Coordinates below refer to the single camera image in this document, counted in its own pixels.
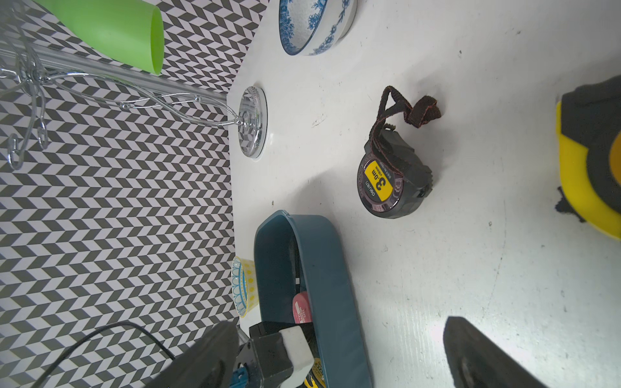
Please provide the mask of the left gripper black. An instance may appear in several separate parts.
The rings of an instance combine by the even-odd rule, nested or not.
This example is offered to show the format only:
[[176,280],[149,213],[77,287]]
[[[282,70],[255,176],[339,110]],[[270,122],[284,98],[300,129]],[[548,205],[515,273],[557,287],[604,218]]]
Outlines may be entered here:
[[238,330],[234,387],[307,387],[315,364],[315,329],[311,323],[261,322],[246,334]]

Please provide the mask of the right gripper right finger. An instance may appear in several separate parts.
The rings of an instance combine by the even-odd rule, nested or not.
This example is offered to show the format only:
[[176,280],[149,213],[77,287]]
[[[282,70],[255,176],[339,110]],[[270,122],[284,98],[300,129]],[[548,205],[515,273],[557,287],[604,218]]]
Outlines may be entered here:
[[464,317],[450,316],[442,338],[456,387],[544,386]]

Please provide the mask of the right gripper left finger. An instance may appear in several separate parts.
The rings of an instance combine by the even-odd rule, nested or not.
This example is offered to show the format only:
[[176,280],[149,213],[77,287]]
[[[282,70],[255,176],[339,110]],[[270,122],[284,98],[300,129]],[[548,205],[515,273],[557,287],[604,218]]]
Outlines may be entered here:
[[236,324],[218,323],[145,388],[228,387],[238,351]]

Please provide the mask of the teal plastic storage tray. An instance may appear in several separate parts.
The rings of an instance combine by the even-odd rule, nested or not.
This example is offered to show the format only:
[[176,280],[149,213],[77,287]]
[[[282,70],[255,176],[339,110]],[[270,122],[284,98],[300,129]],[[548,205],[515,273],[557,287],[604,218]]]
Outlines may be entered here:
[[261,318],[292,323],[294,296],[307,292],[328,386],[370,387],[362,325],[333,224],[278,210],[256,231],[254,262]]

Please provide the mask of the large yellow black tape measure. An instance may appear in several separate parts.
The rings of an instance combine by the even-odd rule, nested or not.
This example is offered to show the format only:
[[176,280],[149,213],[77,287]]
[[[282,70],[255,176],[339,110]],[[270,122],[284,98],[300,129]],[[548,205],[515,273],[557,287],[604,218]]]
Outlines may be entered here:
[[556,105],[561,199],[573,214],[620,239],[620,77],[577,87]]

